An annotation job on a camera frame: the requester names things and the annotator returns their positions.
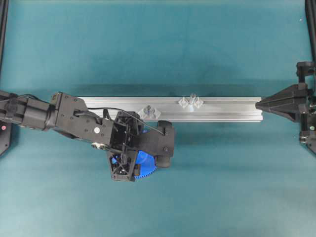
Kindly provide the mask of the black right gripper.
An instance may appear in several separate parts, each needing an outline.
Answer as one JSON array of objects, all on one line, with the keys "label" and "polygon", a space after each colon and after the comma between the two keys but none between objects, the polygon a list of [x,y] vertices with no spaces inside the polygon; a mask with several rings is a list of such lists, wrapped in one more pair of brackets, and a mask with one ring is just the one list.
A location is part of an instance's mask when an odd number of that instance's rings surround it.
[{"label": "black right gripper", "polygon": [[[315,62],[299,62],[297,63],[298,84],[293,84],[280,92],[265,97],[257,102],[255,107],[266,113],[275,114],[290,121],[299,121],[301,131],[299,140],[310,153],[316,154],[316,86],[312,88],[306,77],[313,77],[316,80],[316,63]],[[300,112],[297,110],[283,107],[269,107],[267,105],[274,102],[282,102],[305,99],[305,104],[300,106],[304,109]]]}]

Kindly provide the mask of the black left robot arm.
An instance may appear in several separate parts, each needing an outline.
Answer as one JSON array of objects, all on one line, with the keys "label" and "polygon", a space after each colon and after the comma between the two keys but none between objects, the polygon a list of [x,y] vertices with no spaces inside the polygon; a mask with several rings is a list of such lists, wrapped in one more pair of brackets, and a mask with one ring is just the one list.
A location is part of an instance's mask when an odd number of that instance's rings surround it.
[{"label": "black left robot arm", "polygon": [[29,129],[51,129],[106,151],[115,181],[134,182],[140,176],[136,138],[142,134],[144,124],[135,112],[119,111],[111,119],[108,109],[99,116],[88,109],[83,99],[66,93],[57,92],[47,103],[33,95],[1,91],[0,119]]}]

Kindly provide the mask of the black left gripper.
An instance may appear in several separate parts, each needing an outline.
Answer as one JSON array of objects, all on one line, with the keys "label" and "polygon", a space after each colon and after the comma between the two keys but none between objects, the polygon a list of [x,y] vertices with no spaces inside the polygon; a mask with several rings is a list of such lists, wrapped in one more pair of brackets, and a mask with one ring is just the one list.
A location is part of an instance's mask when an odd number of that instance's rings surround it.
[{"label": "black left gripper", "polygon": [[[83,99],[58,92],[50,102],[51,129],[71,139],[82,140],[107,151],[111,179],[135,182],[138,153],[137,138],[144,123],[135,112],[118,110],[115,119],[103,110],[103,116],[90,111]],[[127,151],[113,153],[110,151]]]}]

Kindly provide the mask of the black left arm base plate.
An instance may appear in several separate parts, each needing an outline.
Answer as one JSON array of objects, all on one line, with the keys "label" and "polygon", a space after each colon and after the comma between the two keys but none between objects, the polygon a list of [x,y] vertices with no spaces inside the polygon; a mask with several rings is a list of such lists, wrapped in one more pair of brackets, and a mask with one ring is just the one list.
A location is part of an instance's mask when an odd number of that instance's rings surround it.
[{"label": "black left arm base plate", "polygon": [[0,155],[2,156],[10,147],[12,124],[0,122]]}]

